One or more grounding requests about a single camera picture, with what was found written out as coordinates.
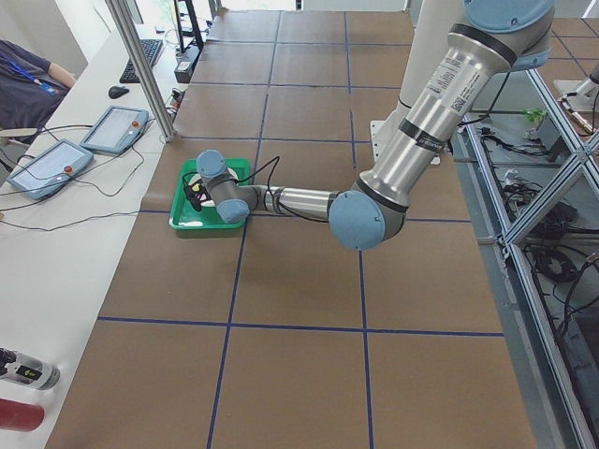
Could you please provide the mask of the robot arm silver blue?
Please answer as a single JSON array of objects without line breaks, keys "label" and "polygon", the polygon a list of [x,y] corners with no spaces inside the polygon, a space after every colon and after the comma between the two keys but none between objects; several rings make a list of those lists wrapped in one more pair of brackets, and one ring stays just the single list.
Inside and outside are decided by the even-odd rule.
[{"label": "robot arm silver blue", "polygon": [[380,128],[387,142],[373,167],[344,192],[243,186],[224,156],[207,150],[197,157],[197,174],[216,211],[228,224],[254,210],[325,222],[352,250],[393,238],[411,190],[489,80],[547,60],[554,12],[552,1],[423,2],[406,74],[416,99],[398,105]]}]

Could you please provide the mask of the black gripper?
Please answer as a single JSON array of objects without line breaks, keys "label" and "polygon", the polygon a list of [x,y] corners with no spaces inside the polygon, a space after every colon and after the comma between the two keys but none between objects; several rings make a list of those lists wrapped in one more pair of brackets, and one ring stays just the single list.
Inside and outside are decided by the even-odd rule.
[{"label": "black gripper", "polygon": [[209,201],[211,201],[211,200],[212,200],[212,198],[211,198],[211,196],[210,196],[210,193],[209,193],[209,191],[208,191],[207,187],[206,187],[204,184],[202,184],[202,185],[201,185],[201,189],[199,190],[199,194],[200,194],[200,195],[204,194],[204,195],[206,195],[206,196],[208,196],[208,197],[209,197],[209,199],[208,199],[208,200],[206,200],[206,201],[201,201],[201,202],[209,202]]}]

